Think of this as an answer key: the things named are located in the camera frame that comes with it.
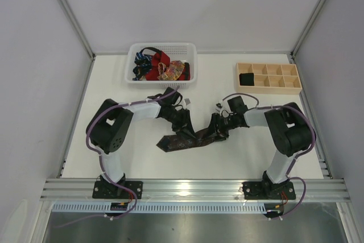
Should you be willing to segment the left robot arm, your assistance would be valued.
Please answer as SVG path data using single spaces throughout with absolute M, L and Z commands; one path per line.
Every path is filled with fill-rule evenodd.
M 97 153 L 101 168 L 94 184 L 94 199 L 139 198 L 137 188 L 129 185 L 118 150 L 123 145 L 130 125 L 146 119 L 162 118 L 171 124 L 173 135 L 164 136 L 159 145 L 163 151 L 178 150 L 198 142 L 190 111 L 183 105 L 183 96 L 168 87 L 164 93 L 141 101 L 118 103 L 106 99 L 86 127 L 86 147 Z

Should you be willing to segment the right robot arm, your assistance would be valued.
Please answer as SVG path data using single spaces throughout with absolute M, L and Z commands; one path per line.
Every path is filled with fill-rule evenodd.
M 247 200 L 294 200 L 296 198 L 289 174 L 299 157 L 309 153 L 316 141 L 316 133 L 294 102 L 282 106 L 248 108 L 242 97 L 227 101 L 230 113 L 212 114 L 203 139 L 226 140 L 229 131 L 238 127 L 266 127 L 276 147 L 269 168 L 259 182 L 247 181 L 242 192 Z

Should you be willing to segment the brown floral tie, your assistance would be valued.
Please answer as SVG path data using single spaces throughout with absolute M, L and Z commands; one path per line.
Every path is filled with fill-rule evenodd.
M 214 142 L 225 141 L 229 137 L 228 132 L 212 132 L 208 128 L 199 130 L 197 138 L 187 137 L 180 134 L 165 135 L 156 146 L 165 153 L 199 148 L 210 145 Z

